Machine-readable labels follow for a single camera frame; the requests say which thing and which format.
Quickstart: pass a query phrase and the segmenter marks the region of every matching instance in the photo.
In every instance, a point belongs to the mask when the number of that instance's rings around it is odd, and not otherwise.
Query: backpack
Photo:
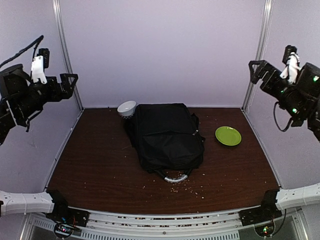
[[[140,104],[124,128],[135,147],[141,167],[158,173],[169,183],[185,180],[204,160],[204,141],[199,119],[183,103]],[[184,171],[170,178],[163,170]]]

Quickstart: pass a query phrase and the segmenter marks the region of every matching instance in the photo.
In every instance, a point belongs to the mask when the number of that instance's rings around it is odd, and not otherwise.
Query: backpack handle
[[[180,183],[188,178],[191,174],[192,169],[185,170],[184,173],[179,177],[168,177],[162,170],[154,170],[156,173],[160,175],[165,181],[170,184],[177,184]]]

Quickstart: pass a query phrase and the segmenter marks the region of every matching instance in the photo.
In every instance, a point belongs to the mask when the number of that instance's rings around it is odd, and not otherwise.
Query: white bowl
[[[126,101],[118,106],[118,113],[123,118],[132,117],[135,113],[137,103],[135,101]]]

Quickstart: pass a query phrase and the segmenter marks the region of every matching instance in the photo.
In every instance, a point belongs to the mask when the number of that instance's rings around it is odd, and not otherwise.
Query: cable
[[[280,227],[278,228],[278,230],[275,233],[272,234],[272,236],[276,235],[281,230],[281,228],[285,224],[286,216],[287,216],[287,209],[284,210],[284,217],[283,217],[283,220],[282,220]]]
[[[289,119],[286,127],[284,129],[281,129],[278,122],[277,122],[277,118],[276,118],[276,107],[277,105],[279,104],[279,102],[277,101],[275,104],[274,104],[274,107],[273,107],[273,118],[274,118],[274,122],[275,122],[275,125],[277,126],[277,128],[281,131],[281,132],[286,132],[289,128],[290,128],[290,124],[292,123],[292,118]]]
[[[32,43],[30,43],[28,46],[26,46],[25,48],[21,49],[18,53],[16,53],[14,56],[10,57],[9,59],[5,60],[3,63],[0,64],[0,68],[2,68],[4,65],[6,65],[7,63],[10,63],[11,61],[15,60],[16,58],[18,58],[21,54],[23,54],[24,52],[26,52],[27,50],[29,50],[30,48],[32,48],[33,45],[36,45],[33,51],[33,57],[32,59],[35,57],[35,53],[36,53],[36,48],[38,47],[38,45],[40,44],[40,42],[44,39],[44,36],[41,35],[40,37],[38,37],[36,40],[34,40]]]

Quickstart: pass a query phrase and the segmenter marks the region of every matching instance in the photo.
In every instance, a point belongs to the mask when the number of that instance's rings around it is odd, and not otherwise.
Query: green plate
[[[215,137],[220,143],[235,146],[241,142],[241,134],[230,126],[221,126],[215,131]]]

